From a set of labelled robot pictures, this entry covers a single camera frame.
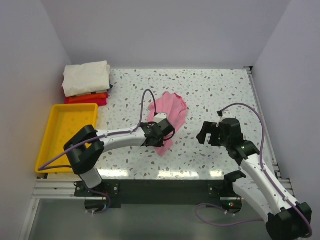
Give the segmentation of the pink t shirt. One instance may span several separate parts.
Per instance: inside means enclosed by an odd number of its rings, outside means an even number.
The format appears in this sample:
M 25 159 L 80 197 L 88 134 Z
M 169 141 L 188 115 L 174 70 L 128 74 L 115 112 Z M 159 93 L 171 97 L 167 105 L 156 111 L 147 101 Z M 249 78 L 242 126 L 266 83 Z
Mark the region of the pink t shirt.
M 167 119 L 170 124 L 174 127 L 175 133 L 178 133 L 178 130 L 184 125 L 187 115 L 187 105 L 183 98 L 176 94 L 170 93 L 168 91 L 162 94 L 162 97 L 158 98 L 156 101 L 157 113 L 166 113 Z M 149 116 L 148 122 L 154 122 L 155 115 L 155 106 L 154 103 L 151 103 L 148 106 Z M 155 151 L 160 157 L 163 157 L 165 153 L 172 147 L 174 144 L 173 140 L 170 139 L 164 143 L 163 147 L 155 148 Z

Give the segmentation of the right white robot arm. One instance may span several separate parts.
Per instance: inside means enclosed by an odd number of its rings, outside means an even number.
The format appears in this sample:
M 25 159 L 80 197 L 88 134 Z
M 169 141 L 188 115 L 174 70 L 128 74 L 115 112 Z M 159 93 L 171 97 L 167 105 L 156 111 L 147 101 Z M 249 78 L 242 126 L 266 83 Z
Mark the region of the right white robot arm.
M 205 121 L 196 138 L 204 144 L 207 135 L 209 145 L 224 147 L 240 168 L 224 176 L 220 195 L 245 199 L 265 222 L 273 240 L 312 236 L 311 207 L 306 202 L 300 203 L 273 175 L 256 145 L 244 139 L 237 119 Z

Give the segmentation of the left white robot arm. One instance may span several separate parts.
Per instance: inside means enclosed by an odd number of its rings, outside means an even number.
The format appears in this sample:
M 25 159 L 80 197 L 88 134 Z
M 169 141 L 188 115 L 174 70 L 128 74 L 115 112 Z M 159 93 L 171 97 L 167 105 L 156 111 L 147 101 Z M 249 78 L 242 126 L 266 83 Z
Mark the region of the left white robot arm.
M 84 182 L 86 191 L 92 196 L 99 196 L 104 184 L 96 163 L 103 153 L 126 147 L 161 148 L 175 133 L 175 128 L 166 118 L 119 130 L 96 130 L 92 125 L 86 125 L 63 149 L 73 173 Z

